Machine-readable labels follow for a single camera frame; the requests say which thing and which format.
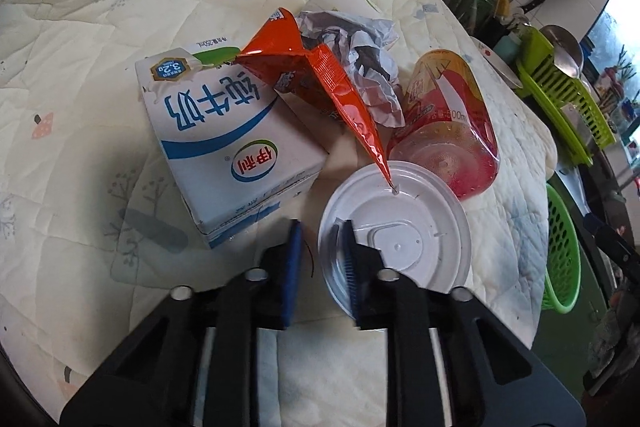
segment white quilt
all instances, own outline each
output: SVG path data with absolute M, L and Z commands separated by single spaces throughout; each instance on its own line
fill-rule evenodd
M 288 98 L 330 152 L 324 171 L 308 195 L 210 251 L 161 156 L 133 68 L 222 34 L 244 44 L 277 7 L 296 12 L 306 1 L 0 0 L 0 342 L 54 418 L 167 288 L 225 283 L 284 239 L 287 217 L 304 222 L 315 254 L 326 195 L 369 162 L 350 133 Z M 431 48 L 463 55 L 478 80 L 501 164 L 494 185 L 464 203 L 473 240 L 468 286 L 530 346 L 543 292 L 552 138 L 441 0 L 371 1 L 396 22 L 391 52 L 403 85 Z M 272 406 L 265 425 L 380 425 L 382 334 L 356 331 L 319 271 L 311 275 L 305 256 L 298 324 L 272 334 L 266 350 L 265 365 L 275 370 L 278 361 L 278 385 L 264 400 Z

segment plastic container lid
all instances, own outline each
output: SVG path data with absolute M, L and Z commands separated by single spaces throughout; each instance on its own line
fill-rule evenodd
M 347 313 L 350 300 L 338 231 L 353 221 L 356 240 L 382 252 L 385 265 L 419 286 L 448 293 L 466 281 L 471 233 L 458 198 L 435 174 L 418 165 L 388 163 L 399 194 L 376 165 L 354 172 L 327 203 L 318 233 L 322 274 Z

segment crumpled paper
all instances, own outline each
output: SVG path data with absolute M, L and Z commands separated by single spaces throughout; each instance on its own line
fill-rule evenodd
M 401 93 L 398 65 L 385 47 L 398 39 L 392 21 L 342 12 L 300 12 L 296 17 L 305 47 L 326 44 L 351 79 L 373 120 L 404 127 L 394 88 Z

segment white milk carton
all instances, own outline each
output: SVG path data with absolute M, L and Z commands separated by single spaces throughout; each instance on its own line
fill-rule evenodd
M 151 124 L 211 247 L 307 191 L 327 153 L 226 39 L 136 62 Z

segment green dish rack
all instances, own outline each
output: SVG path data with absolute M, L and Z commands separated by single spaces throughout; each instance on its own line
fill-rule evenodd
M 607 120 L 587 88 L 579 79 L 567 76 L 556 68 L 554 47 L 539 30 L 529 29 L 516 65 L 523 85 L 523 89 L 517 91 L 518 95 L 523 98 L 530 94 L 540 104 L 565 140 L 574 164 L 583 163 L 591 166 L 593 161 L 591 153 L 578 139 L 573 127 L 560 111 L 562 106 L 568 103 L 575 105 L 599 149 L 615 143 L 616 138 Z

